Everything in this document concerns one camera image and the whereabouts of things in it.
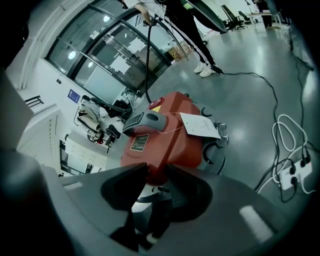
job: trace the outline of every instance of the person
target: person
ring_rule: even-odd
[[[142,14],[142,18],[150,25],[150,13],[157,14],[160,18],[168,22],[183,39],[193,46],[194,50],[200,56],[200,63],[194,70],[205,78],[216,73],[212,66],[216,65],[208,48],[205,46],[198,32],[194,16],[185,9],[180,0],[169,0],[166,5],[159,4],[155,0],[118,0],[124,3],[128,8],[134,7]]]
[[[254,0],[253,3],[256,4],[260,13],[263,13],[264,10],[269,10],[268,4],[265,0]],[[270,29],[272,27],[271,16],[270,15],[263,15],[262,19],[263,19],[264,27],[266,29]]]

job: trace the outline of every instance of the red machine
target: red machine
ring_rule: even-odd
[[[147,183],[158,186],[167,181],[166,164],[196,168],[202,161],[203,142],[200,137],[188,135],[186,129],[181,128],[184,124],[180,112],[200,114],[190,98],[180,92],[172,92],[152,105],[151,110],[165,115],[164,129],[158,131],[145,125],[134,128],[121,165],[147,163]]]

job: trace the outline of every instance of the black pants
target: black pants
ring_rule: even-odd
[[[262,19],[263,19],[263,24],[264,24],[265,28],[272,27],[271,16],[262,15]]]
[[[179,30],[186,34],[186,36],[198,47],[198,49],[206,57],[210,65],[215,65],[214,58],[211,56],[208,48],[205,46],[202,38],[198,32],[194,16],[187,9],[185,9],[180,1],[172,0],[166,6],[165,15],[170,19],[170,22],[174,24]],[[187,42],[188,45],[193,46],[193,44],[186,39],[178,30],[177,32],[182,36],[182,38]],[[205,63],[205,59],[201,54],[194,49],[200,56],[200,61]]]

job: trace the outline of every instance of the white sneaker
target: white sneaker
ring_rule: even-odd
[[[211,69],[210,66],[206,66],[204,68],[204,70],[200,73],[200,77],[202,78],[206,78],[208,76],[210,76],[211,74],[217,73],[216,71],[214,71],[213,69]]]
[[[195,68],[194,72],[195,72],[195,73],[200,73],[200,72],[202,72],[206,67],[207,67],[207,64],[206,64],[206,63],[200,62],[200,63],[198,64],[198,66]]]

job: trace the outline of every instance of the desk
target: desk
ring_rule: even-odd
[[[257,30],[257,26],[256,26],[256,22],[254,21],[254,17],[258,17],[258,16],[274,16],[275,18],[275,22],[277,24],[279,24],[279,27],[282,27],[282,23],[281,23],[281,19],[279,14],[273,15],[271,12],[258,12],[258,13],[250,13],[247,14],[247,16],[249,17],[251,24],[254,25],[254,29]]]

